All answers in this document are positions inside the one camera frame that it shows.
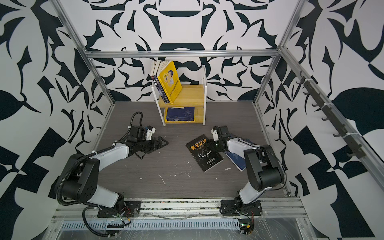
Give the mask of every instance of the scratch on table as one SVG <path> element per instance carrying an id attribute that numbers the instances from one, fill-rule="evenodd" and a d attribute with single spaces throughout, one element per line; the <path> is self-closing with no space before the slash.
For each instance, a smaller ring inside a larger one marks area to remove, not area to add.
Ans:
<path id="1" fill-rule="evenodd" d="M 158 174 L 160 176 L 160 174 Z M 163 178 L 160 176 L 161 180 L 163 180 Z M 164 186 L 166 185 L 165 181 L 163 180 L 163 183 L 164 183 Z"/>

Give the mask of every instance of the black mounting plate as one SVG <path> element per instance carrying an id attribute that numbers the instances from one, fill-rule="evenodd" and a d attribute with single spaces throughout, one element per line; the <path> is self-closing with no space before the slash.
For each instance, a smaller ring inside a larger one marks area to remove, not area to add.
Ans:
<path id="1" fill-rule="evenodd" d="M 221 210 L 223 212 L 223 216 L 239 216 L 240 214 L 232 213 L 236 209 L 238 209 L 238 206 L 234 200 L 221 200 Z M 263 209 L 260 200 L 257 200 L 254 203 L 242 206 L 238 211 L 247 216 L 251 216 L 251 212 L 253 212 L 255 216 L 261 216 Z"/>
<path id="2" fill-rule="evenodd" d="M 126 210 L 123 217 L 131 217 L 136 209 L 136 212 L 140 212 L 141 201 L 124 201 L 129 210 Z M 97 213 L 98 218 L 107 218 L 113 217 L 112 214 L 108 211 L 108 208 L 101 207 L 101 210 Z"/>

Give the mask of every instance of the gray wood grain surface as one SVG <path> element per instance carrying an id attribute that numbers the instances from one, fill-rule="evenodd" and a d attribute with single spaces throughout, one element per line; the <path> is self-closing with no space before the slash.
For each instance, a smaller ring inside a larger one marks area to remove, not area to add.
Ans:
<path id="1" fill-rule="evenodd" d="M 205 173 L 185 146 L 194 138 L 210 133 L 214 126 L 227 125 L 231 133 L 266 144 L 251 102 L 207 103 L 206 122 L 162 126 L 155 103 L 117 102 L 97 149 L 110 146 L 127 131 L 131 116 L 144 114 L 143 126 L 156 128 L 169 145 L 144 157 L 135 155 L 117 161 L 99 174 L 98 184 L 126 198 L 221 198 L 234 197 L 247 183 L 247 171 L 240 172 L 223 154 L 224 160 Z M 134 125 L 139 125 L 139 115 Z M 267 191 L 263 197 L 283 197 L 283 190 Z"/>

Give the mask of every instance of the blue book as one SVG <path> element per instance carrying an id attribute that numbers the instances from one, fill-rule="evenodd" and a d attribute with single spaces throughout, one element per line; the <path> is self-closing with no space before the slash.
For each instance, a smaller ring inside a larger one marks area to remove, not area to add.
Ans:
<path id="1" fill-rule="evenodd" d="M 174 119 L 179 119 L 179 121 L 193 121 L 195 119 L 195 108 L 168 108 L 167 120 L 174 121 Z"/>
<path id="2" fill-rule="evenodd" d="M 245 159 L 232 152 L 225 151 L 225 154 L 231 159 L 233 164 L 242 172 L 245 168 Z"/>

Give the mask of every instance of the patterned wall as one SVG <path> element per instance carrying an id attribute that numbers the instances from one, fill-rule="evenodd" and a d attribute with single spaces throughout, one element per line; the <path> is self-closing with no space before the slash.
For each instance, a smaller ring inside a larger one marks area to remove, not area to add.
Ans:
<path id="1" fill-rule="evenodd" d="M 63 0 L 89 50 L 267 49 L 297 0 Z"/>
<path id="2" fill-rule="evenodd" d="M 157 58 L 104 58 L 94 61 L 116 101 L 154 100 L 149 76 Z M 206 68 L 207 98 L 253 100 L 272 57 L 167 58 L 182 84 L 199 84 Z"/>
<path id="3" fill-rule="evenodd" d="M 57 207 L 70 155 L 87 154 L 109 102 L 47 0 L 0 4 L 0 239 L 32 239 Z"/>
<path id="4" fill-rule="evenodd" d="M 310 0 L 288 50 L 381 158 L 384 157 L 382 1 Z M 318 237 L 383 239 L 384 192 L 316 107 L 284 60 L 259 106 Z"/>

